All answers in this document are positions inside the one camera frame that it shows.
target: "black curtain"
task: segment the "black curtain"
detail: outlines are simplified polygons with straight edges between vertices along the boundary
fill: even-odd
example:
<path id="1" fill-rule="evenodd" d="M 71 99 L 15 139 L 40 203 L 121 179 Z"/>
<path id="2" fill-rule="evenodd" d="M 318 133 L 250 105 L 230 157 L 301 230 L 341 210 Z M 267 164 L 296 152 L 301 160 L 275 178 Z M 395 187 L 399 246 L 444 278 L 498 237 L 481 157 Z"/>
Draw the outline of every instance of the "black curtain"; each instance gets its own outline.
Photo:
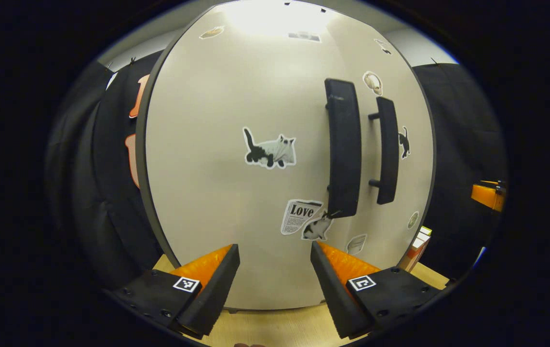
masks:
<path id="1" fill-rule="evenodd" d="M 425 226 L 431 240 L 423 264 L 457 279 L 495 230 L 496 211 L 471 199 L 480 180 L 505 180 L 506 150 L 497 118 L 482 90 L 458 64 L 417 66 L 433 116 L 436 172 Z"/>
<path id="2" fill-rule="evenodd" d="M 46 148 L 45 185 L 54 233 L 76 241 L 70 244 L 81 248 L 101 283 L 118 288 L 140 271 L 123 248 L 94 180 L 94 119 L 111 77 L 111 71 L 93 62 L 67 93 Z"/>

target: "small sticker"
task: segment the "small sticker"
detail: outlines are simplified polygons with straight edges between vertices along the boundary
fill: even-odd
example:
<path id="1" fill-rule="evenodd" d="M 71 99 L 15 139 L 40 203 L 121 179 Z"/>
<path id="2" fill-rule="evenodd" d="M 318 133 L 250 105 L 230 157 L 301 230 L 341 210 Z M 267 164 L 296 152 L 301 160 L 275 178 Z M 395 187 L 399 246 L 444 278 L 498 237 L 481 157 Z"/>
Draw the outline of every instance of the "small sticker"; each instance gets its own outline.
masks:
<path id="1" fill-rule="evenodd" d="M 403 153 L 401 159 L 404 160 L 410 155 L 410 140 L 407 138 L 407 128 L 403 127 L 403 134 L 399 133 L 399 145 L 403 147 Z"/>
<path id="2" fill-rule="evenodd" d="M 380 77 L 374 72 L 367 71 L 362 76 L 362 80 L 365 82 L 365 86 L 372 90 L 377 96 L 382 96 L 383 85 Z"/>
<path id="3" fill-rule="evenodd" d="M 299 38 L 302 40 L 309 40 L 315 42 L 321 42 L 320 36 L 316 33 L 308 33 L 307 31 L 298 31 L 296 33 L 288 33 L 289 38 Z"/>
<path id="4" fill-rule="evenodd" d="M 367 234 L 354 236 L 352 239 L 350 239 L 350 241 L 348 242 L 348 245 L 346 246 L 346 250 L 348 251 L 348 254 L 349 255 L 359 254 L 362 251 L 362 247 L 365 246 L 366 240 L 367 240 Z"/>
<path id="5" fill-rule="evenodd" d="M 200 39 L 216 37 L 222 32 L 224 32 L 224 26 L 214 27 L 213 29 L 210 29 L 206 33 L 203 33 L 202 35 L 200 35 Z"/>
<path id="6" fill-rule="evenodd" d="M 131 179 L 134 180 L 134 184 L 140 189 L 138 182 L 138 165 L 135 162 L 135 134 L 131 134 L 125 138 L 125 146 L 129 154 L 129 171 L 131 172 Z"/>
<path id="7" fill-rule="evenodd" d="M 326 231 L 330 229 L 330 226 L 333 224 L 332 218 L 328 215 L 326 211 L 323 211 L 322 216 L 318 219 L 310 220 L 303 230 L 303 235 L 301 235 L 301 240 L 328 240 L 326 237 Z"/>
<path id="8" fill-rule="evenodd" d="M 416 224 L 416 220 L 418 219 L 418 211 L 412 214 L 412 217 L 410 217 L 410 221 L 407 222 L 407 228 L 411 229 L 414 224 Z"/>
<path id="9" fill-rule="evenodd" d="M 275 166 L 285 169 L 288 166 L 296 165 L 296 151 L 294 148 L 296 138 L 287 138 L 283 134 L 279 134 L 277 140 L 255 144 L 253 143 L 251 130 L 244 127 L 242 131 L 244 132 L 244 142 L 249 151 L 244 156 L 246 164 L 260 165 L 269 170 Z"/>
<path id="10" fill-rule="evenodd" d="M 314 217 L 323 205 L 323 202 L 316 200 L 289 200 L 283 213 L 281 233 L 292 235 L 301 230 L 305 222 Z"/>
<path id="11" fill-rule="evenodd" d="M 380 45 L 380 48 L 382 49 L 382 52 L 392 55 L 389 50 L 387 50 L 384 46 L 387 45 L 386 42 L 380 41 L 379 39 L 374 38 L 374 41 Z"/>
<path id="12" fill-rule="evenodd" d="M 178 281 L 176 281 L 173 287 L 176 289 L 184 290 L 185 292 L 193 293 L 195 288 L 198 286 L 198 283 L 200 283 L 200 281 L 198 280 L 181 277 L 180 279 L 178 279 Z"/>
<path id="13" fill-rule="evenodd" d="M 360 292 L 363 289 L 371 288 L 372 286 L 376 285 L 376 282 L 374 282 L 369 276 L 360 276 L 348 281 L 352 283 L 352 286 L 357 292 Z"/>

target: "hamster sticker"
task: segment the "hamster sticker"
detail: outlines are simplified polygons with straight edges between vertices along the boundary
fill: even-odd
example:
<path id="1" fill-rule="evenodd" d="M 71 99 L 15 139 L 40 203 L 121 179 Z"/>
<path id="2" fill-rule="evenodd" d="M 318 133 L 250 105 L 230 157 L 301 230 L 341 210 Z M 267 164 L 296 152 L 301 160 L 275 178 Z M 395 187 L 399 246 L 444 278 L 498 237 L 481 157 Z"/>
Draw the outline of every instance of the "hamster sticker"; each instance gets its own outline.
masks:
<path id="1" fill-rule="evenodd" d="M 202 35 L 200 35 L 200 39 L 216 37 L 222 32 L 224 32 L 224 26 L 214 27 L 213 29 L 210 29 L 206 33 L 203 33 Z"/>
<path id="2" fill-rule="evenodd" d="M 283 134 L 279 134 L 277 140 L 254 143 L 251 130 L 244 127 L 242 131 L 249 151 L 244 158 L 246 164 L 260 165 L 269 170 L 275 166 L 285 169 L 288 166 L 296 165 L 296 151 L 294 149 L 296 138 L 287 138 Z"/>
<path id="3" fill-rule="evenodd" d="M 330 225 L 332 223 L 333 220 L 330 218 L 328 213 L 324 211 L 319 219 L 314 219 L 307 223 L 305 229 L 303 230 L 303 235 L 301 235 L 301 240 L 326 241 L 326 231 L 330 229 Z"/>
<path id="4" fill-rule="evenodd" d="M 387 50 L 387 49 L 385 48 L 385 46 L 387 46 L 387 43 L 386 43 L 386 42 L 380 41 L 379 39 L 376 39 L 376 38 L 374 38 L 374 41 L 375 41 L 378 45 L 380 45 L 380 48 L 382 49 L 382 52 L 384 52 L 384 53 L 386 53 L 386 54 L 392 55 L 392 53 L 390 53 L 390 51 Z"/>
<path id="5" fill-rule="evenodd" d="M 362 80 L 365 82 L 365 86 L 372 90 L 374 94 L 377 96 L 382 96 L 383 94 L 383 86 L 382 81 L 380 80 L 380 77 L 376 75 L 376 73 L 367 71 L 362 76 Z"/>
<path id="6" fill-rule="evenodd" d="M 403 147 L 403 153 L 401 154 L 401 159 L 404 160 L 407 156 L 410 155 L 410 140 L 407 138 L 407 128 L 403 127 L 403 134 L 399 133 L 399 145 Z"/>
<path id="7" fill-rule="evenodd" d="M 323 205 L 323 202 L 316 200 L 288 200 L 281 222 L 281 234 L 292 235 L 301 230 L 310 218 L 317 216 Z"/>

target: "wooden surface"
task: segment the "wooden surface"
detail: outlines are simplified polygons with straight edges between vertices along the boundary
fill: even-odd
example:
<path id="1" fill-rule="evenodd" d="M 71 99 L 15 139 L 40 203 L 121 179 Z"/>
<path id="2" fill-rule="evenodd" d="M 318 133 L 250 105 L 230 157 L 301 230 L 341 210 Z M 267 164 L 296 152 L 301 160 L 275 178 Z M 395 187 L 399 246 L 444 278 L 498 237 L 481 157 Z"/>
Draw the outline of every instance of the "wooden surface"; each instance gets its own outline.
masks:
<path id="1" fill-rule="evenodd" d="M 164 272 L 174 270 L 165 255 L 161 255 L 153 268 Z M 416 264 L 412 275 L 440 290 L 448 281 L 421 263 Z M 363 337 L 339 338 L 328 307 L 323 303 L 300 309 L 240 310 L 235 314 L 223 310 L 211 334 L 199 341 L 213 347 L 233 347 L 235 343 L 266 347 L 338 347 Z"/>

